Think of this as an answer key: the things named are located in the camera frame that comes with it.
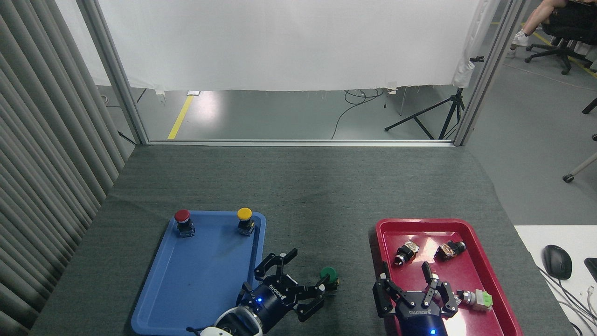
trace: white sneaker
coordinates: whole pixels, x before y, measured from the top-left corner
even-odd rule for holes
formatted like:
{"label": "white sneaker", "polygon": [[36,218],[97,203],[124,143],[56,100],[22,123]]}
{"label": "white sneaker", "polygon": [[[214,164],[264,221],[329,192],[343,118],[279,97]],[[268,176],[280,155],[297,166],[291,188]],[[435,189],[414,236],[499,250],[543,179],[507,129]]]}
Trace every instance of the white sneaker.
{"label": "white sneaker", "polygon": [[528,36],[525,36],[521,30],[518,33],[516,33],[516,35],[514,35],[512,44],[520,45],[521,47],[526,47],[528,46]]}

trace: robotic arm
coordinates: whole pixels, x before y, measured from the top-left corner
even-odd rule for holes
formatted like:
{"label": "robotic arm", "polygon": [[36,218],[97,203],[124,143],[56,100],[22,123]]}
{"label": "robotic arm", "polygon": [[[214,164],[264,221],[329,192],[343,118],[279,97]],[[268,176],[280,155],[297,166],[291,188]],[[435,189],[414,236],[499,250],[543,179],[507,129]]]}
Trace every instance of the robotic arm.
{"label": "robotic arm", "polygon": [[[197,336],[262,336],[272,329],[289,311],[294,310],[301,322],[313,316],[324,305],[326,291],[337,289],[337,278],[326,274],[313,286],[300,286],[284,273],[284,265],[297,256],[297,249],[275,255],[270,253],[255,270],[261,284],[252,289],[242,284],[236,307],[224,312],[213,326],[204,329],[187,328]],[[276,273],[266,273],[276,267]],[[299,301],[309,300],[306,304]]]}
{"label": "robotic arm", "polygon": [[[386,262],[384,267],[386,272],[381,274],[373,286],[378,316],[396,316],[402,335],[447,336],[442,316],[450,318],[458,312],[458,301],[450,284],[440,281],[431,272],[429,263],[424,262],[422,269],[427,288],[423,291],[405,292],[388,278],[390,273]],[[441,296],[441,307],[433,300],[436,294]]]}

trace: white backdrop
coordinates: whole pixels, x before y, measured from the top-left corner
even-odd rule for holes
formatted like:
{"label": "white backdrop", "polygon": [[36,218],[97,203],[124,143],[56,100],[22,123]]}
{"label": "white backdrop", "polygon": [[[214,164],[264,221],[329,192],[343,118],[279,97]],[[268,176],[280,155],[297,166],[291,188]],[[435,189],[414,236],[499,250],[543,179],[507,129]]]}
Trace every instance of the white backdrop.
{"label": "white backdrop", "polygon": [[[100,0],[133,87],[344,90],[468,85],[499,0]],[[75,0],[58,0],[109,85]]]}

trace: gray carpet surface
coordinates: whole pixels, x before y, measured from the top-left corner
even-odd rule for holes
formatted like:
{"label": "gray carpet surface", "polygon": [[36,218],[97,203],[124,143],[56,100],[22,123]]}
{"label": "gray carpet surface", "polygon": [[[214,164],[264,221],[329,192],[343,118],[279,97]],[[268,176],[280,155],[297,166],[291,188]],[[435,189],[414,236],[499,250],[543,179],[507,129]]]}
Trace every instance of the gray carpet surface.
{"label": "gray carpet surface", "polygon": [[285,271],[299,283],[328,265],[341,280],[316,315],[300,323],[289,313],[268,335],[392,334],[371,295],[383,218],[467,221],[524,334],[576,334],[465,148],[145,146],[131,154],[31,335],[135,335],[131,315],[173,213],[243,206],[267,218],[264,255],[298,249]]}

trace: red tray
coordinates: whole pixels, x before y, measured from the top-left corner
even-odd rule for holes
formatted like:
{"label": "red tray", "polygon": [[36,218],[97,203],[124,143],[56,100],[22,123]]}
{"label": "red tray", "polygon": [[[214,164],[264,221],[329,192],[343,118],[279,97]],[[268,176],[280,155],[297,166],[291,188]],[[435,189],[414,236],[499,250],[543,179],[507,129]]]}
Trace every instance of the red tray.
{"label": "red tray", "polygon": [[[455,292],[459,289],[483,289],[493,297],[493,309],[475,311],[460,305],[458,313],[444,319],[448,335],[518,336],[522,335],[518,321],[501,289],[483,247],[473,228],[461,219],[382,219],[376,226],[381,260],[387,261],[391,279],[405,291],[422,291],[427,286],[421,265],[429,262],[431,271],[447,281]],[[420,249],[408,264],[393,264],[396,250],[407,240]],[[449,261],[435,261],[439,245],[452,240],[464,241],[466,251]],[[398,320],[396,330],[400,335]]]}

